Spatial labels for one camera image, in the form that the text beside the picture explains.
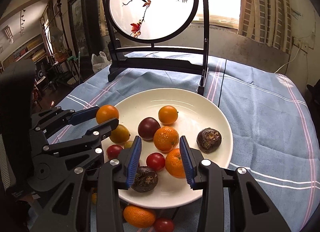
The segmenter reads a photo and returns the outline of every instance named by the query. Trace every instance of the blue tablecloth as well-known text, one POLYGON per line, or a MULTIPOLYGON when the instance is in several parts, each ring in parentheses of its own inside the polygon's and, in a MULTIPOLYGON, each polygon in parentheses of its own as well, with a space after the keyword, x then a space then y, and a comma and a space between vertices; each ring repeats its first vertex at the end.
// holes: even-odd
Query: blue tablecloth
MULTIPOLYGON (((160 57, 190 60, 201 64, 202 56, 171 52, 134 52, 128 57, 160 57)), ((209 57, 205 97, 218 104, 225 59, 209 57)), ((59 104, 62 109, 81 110, 94 105, 115 105, 144 90, 176 87, 196 92, 200 76, 161 70, 126 69, 108 82, 108 68, 75 88, 59 104)), ((319 145, 307 105, 286 76, 267 73, 227 61, 220 109, 227 117, 234 139, 229 168, 246 167, 259 182, 289 224, 299 231, 320 201, 319 145)), ((50 143, 80 138, 95 126, 95 119, 67 126, 50 143)), ((201 200, 176 213, 176 232, 195 232, 201 200)), ((157 211, 171 217, 175 209, 157 211)), ((95 231, 92 209, 92 231, 95 231)), ((124 230, 151 232, 124 224, 124 230)), ((229 231, 229 208, 225 207, 225 231, 229 231)))

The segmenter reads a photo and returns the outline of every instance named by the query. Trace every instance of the circular black frame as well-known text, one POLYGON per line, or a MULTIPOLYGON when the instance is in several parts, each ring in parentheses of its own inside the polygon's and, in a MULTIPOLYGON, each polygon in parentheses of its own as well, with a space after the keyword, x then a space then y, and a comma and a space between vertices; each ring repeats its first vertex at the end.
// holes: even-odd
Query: circular black frame
POLYGON ((162 38, 159 38, 159 39, 139 39, 139 38, 134 38, 130 35, 128 35, 127 33, 125 33, 123 30, 121 30, 118 25, 115 23, 115 21, 113 20, 112 16, 111 16, 111 13, 110 13, 110 0, 106 0, 106 3, 108 3, 108 8, 105 9, 106 11, 106 15, 107 15, 107 20, 110 21, 110 23, 112 24, 112 26, 116 29, 116 31, 118 33, 120 33, 123 37, 129 39, 129 40, 132 40, 134 42, 138 42, 138 43, 146 43, 146 44, 154 44, 154 43, 159 43, 159 42, 164 42, 164 41, 167 41, 167 40, 170 40, 176 36, 178 36, 180 33, 182 33, 189 25, 190 23, 193 21, 194 17, 196 16, 196 13, 197 13, 197 10, 198 10, 198 5, 199 5, 199 0, 194 0, 193 1, 193 7, 192 7, 192 10, 191 10, 191 13, 188 17, 188 19, 185 21, 185 23, 179 28, 177 29, 175 32, 165 36, 165 37, 162 37, 162 38))

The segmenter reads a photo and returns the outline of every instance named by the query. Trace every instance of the tomato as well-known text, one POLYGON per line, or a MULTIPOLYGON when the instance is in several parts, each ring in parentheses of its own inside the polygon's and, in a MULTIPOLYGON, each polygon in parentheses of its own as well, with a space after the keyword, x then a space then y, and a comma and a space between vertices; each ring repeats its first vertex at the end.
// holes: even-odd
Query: tomato
POLYGON ((174 223, 171 219, 159 218, 153 224, 155 232, 173 232, 174 223))
POLYGON ((155 171, 161 171, 165 166, 165 158, 160 153, 153 153, 147 157, 147 166, 155 171))
POLYGON ((123 150, 123 148, 120 145, 110 145, 107 149, 108 159, 112 160, 117 158, 121 150, 123 150))

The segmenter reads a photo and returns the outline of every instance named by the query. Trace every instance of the plate rim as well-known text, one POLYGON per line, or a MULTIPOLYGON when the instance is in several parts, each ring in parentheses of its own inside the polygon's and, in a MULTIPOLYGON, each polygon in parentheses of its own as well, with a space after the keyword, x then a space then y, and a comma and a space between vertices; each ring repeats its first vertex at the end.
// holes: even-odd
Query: plate rim
MULTIPOLYGON (((198 95, 198 96, 200 96, 200 97, 208 100, 212 105, 214 105, 214 106, 216 107, 216 109, 218 109, 218 110, 221 112, 222 116, 223 116, 223 117, 225 118, 225 120, 227 121, 228 130, 229 130, 230 133, 231 133, 231 154, 230 154, 230 156, 228 157, 228 166, 226 167, 226 168, 228 168, 229 165, 230 165, 230 162, 231 162, 232 155, 233 155, 233 133, 232 133, 232 130, 231 130, 231 126, 230 126, 230 123, 229 123, 228 119, 226 118, 225 114, 221 111, 221 109, 220 109, 215 103, 213 103, 210 99, 206 98, 205 96, 202 96, 202 95, 200 95, 200 94, 198 94, 198 93, 196 93, 196 92, 193 92, 193 91, 190 91, 190 90, 186 90, 186 89, 182 89, 182 88, 160 87, 160 88, 153 88, 153 89, 148 89, 148 90, 144 90, 144 91, 135 93, 135 94, 133 94, 133 95, 125 98, 124 100, 121 100, 119 103, 117 103, 117 104, 115 105, 115 107, 117 107, 117 105, 119 105, 120 103, 124 102, 125 100, 127 100, 127 99, 129 99, 129 98, 131 98, 131 97, 133 97, 133 96, 136 96, 136 95, 138 95, 138 94, 146 93, 146 92, 150 92, 150 91, 155 91, 155 90, 161 90, 161 89, 162 89, 162 90, 163 90, 163 89, 165 89, 165 90, 182 90, 183 92, 192 93, 192 95, 198 95)), ((133 205, 135 205, 135 206, 140 206, 140 207, 149 208, 149 209, 172 209, 172 208, 177 208, 177 207, 181 207, 181 206, 190 204, 190 203, 198 200, 198 199, 201 198, 201 197, 202 197, 202 193, 201 193, 201 194, 199 193, 199 196, 198 196, 198 197, 196 197, 196 198, 194 198, 194 199, 191 199, 191 200, 187 200, 187 201, 186 201, 185 203, 183 203, 183 204, 176 204, 176 205, 172 205, 172 206, 170 206, 170 207, 152 207, 152 208, 151 208, 150 206, 147 206, 147 205, 144 205, 144 204, 137 204, 137 203, 135 203, 135 202, 133 202, 133 201, 127 199, 127 198, 124 198, 122 195, 119 194, 119 198, 121 198, 122 200, 124 200, 124 201, 126 201, 126 202, 128 202, 128 203, 133 204, 133 205)))

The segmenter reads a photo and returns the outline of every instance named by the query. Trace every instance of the white plate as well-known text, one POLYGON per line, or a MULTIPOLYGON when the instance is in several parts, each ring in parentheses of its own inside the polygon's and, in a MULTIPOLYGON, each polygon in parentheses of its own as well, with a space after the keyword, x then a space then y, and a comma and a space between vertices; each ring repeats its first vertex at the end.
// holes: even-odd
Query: white plate
MULTIPOLYGON (((222 168, 228 168, 233 150, 228 120, 214 103, 194 92, 176 88, 152 89, 132 95, 118 103, 116 108, 120 113, 119 123, 130 131, 130 140, 138 135, 138 125, 144 118, 153 117, 159 121, 158 111, 165 105, 172 105, 179 112, 178 120, 172 127, 180 136, 186 136, 191 148, 198 149, 196 137, 201 130, 208 127, 218 130, 222 136, 220 147, 213 153, 202 154, 205 159, 210 159, 222 168)), ((106 151, 112 144, 109 138, 103 140, 103 150, 106 151)), ((140 165, 145 166, 146 158, 154 152, 160 153, 153 142, 142 141, 140 165)), ((133 189, 119 190, 119 197, 137 206, 166 209, 191 203, 202 196, 202 190, 190 189, 186 179, 174 178, 165 169, 159 171, 158 176, 159 181, 155 189, 145 193, 133 189)))

